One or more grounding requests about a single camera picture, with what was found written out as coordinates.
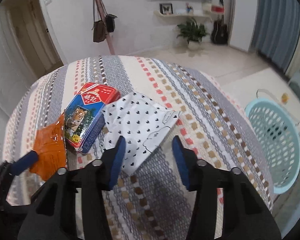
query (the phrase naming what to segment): white flower pot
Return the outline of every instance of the white flower pot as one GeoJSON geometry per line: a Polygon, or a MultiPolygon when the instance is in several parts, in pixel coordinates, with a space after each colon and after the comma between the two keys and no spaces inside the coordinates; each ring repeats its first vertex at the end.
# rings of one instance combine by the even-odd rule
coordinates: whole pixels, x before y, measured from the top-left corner
{"type": "Polygon", "coordinates": [[[189,41],[188,43],[189,50],[198,50],[201,48],[200,42],[198,41],[189,41]]]}

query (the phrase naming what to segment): woven fabric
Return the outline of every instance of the woven fabric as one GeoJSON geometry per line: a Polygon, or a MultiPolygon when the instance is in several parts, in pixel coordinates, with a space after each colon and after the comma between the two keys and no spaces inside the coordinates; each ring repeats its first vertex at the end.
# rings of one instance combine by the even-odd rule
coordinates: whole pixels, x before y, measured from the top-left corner
{"type": "MultiPolygon", "coordinates": [[[[114,239],[186,238],[195,192],[187,192],[182,185],[171,149],[175,135],[216,168],[241,167],[271,210],[271,176],[239,104],[208,75],[156,59],[91,57],[40,78],[7,124],[2,158],[17,160],[30,151],[36,130],[55,122],[86,82],[115,87],[122,96],[137,91],[168,109],[181,111],[176,125],[139,169],[129,177],[120,174],[114,190],[103,192],[114,239]]],[[[106,132],[105,127],[87,155],[68,152],[70,170],[101,157],[106,132]]],[[[24,172],[13,182],[7,199],[12,204],[27,204],[40,184],[36,175],[24,172]]],[[[222,194],[218,189],[216,236],[222,231],[222,194]]]]}

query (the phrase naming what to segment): wall shelf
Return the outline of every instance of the wall shelf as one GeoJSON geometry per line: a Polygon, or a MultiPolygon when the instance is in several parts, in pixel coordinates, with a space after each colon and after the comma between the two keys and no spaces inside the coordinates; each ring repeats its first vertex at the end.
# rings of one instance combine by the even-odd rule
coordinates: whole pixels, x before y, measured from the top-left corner
{"type": "Polygon", "coordinates": [[[211,15],[210,14],[198,14],[195,13],[193,15],[191,14],[162,14],[160,11],[154,11],[153,12],[155,15],[160,16],[160,17],[203,17],[203,18],[209,18],[211,19],[211,15]]]}

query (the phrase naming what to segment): handbag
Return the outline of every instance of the handbag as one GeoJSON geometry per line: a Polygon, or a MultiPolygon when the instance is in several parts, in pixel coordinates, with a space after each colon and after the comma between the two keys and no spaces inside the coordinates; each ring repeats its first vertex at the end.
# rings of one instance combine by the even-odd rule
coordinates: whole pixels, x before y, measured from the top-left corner
{"type": "Polygon", "coordinates": [[[109,33],[112,33],[114,31],[114,28],[115,28],[114,19],[116,19],[117,16],[115,16],[113,14],[108,14],[107,11],[106,11],[106,7],[103,4],[103,1],[102,0],[100,0],[100,1],[101,1],[103,10],[106,12],[106,26],[107,26],[107,31],[109,33]]]}
{"type": "Polygon", "coordinates": [[[106,39],[106,26],[103,22],[103,20],[99,19],[99,16],[101,18],[101,14],[98,10],[98,21],[95,21],[95,9],[94,9],[94,3],[97,3],[96,0],[92,0],[93,2],[93,42],[102,42],[106,39]]]}

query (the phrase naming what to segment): basket rim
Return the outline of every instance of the basket rim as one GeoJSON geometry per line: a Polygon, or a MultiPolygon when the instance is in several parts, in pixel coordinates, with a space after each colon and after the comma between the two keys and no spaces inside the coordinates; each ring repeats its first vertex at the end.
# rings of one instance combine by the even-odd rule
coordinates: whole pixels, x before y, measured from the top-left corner
{"type": "Polygon", "coordinates": [[[245,108],[245,113],[246,113],[246,116],[247,118],[249,119],[249,114],[251,112],[251,109],[257,104],[257,103],[260,103],[260,102],[267,102],[267,103],[270,103],[272,104],[273,106],[279,108],[279,111],[281,111],[282,113],[284,113],[286,115],[286,117],[288,118],[288,120],[291,122],[291,127],[293,127],[293,130],[294,132],[296,133],[297,135],[297,140],[298,140],[298,157],[299,157],[299,160],[298,160],[298,166],[297,166],[297,170],[296,170],[296,173],[294,174],[293,176],[293,179],[284,187],[277,187],[277,186],[273,186],[274,187],[274,194],[282,194],[284,192],[286,192],[287,190],[289,190],[292,185],[294,184],[294,182],[296,181],[297,177],[298,177],[298,174],[299,174],[299,171],[300,171],[300,137],[298,136],[299,132],[297,130],[297,128],[295,127],[295,124],[294,122],[292,121],[291,117],[289,116],[288,113],[286,113],[282,107],[277,104],[276,102],[274,101],[271,101],[267,98],[256,98],[254,99],[253,101],[251,101],[250,103],[248,103],[248,105],[246,106],[245,108]]]}

